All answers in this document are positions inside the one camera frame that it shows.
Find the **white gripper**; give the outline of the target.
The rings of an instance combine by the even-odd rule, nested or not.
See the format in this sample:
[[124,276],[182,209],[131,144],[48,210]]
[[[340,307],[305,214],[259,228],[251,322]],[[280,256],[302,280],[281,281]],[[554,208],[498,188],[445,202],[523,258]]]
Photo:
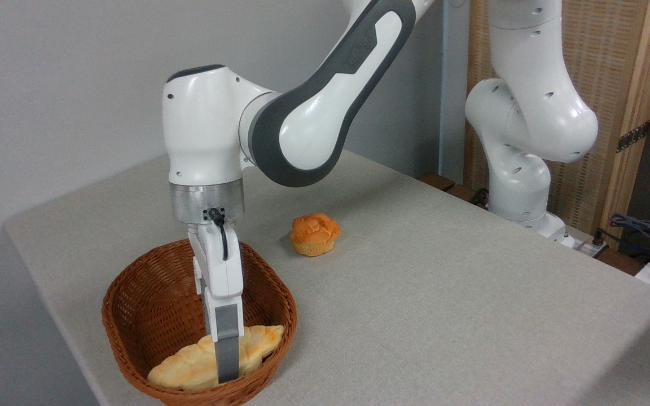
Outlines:
[[239,376],[239,341],[244,335],[243,268],[232,224],[189,224],[196,294],[203,293],[205,331],[214,342],[220,385]]

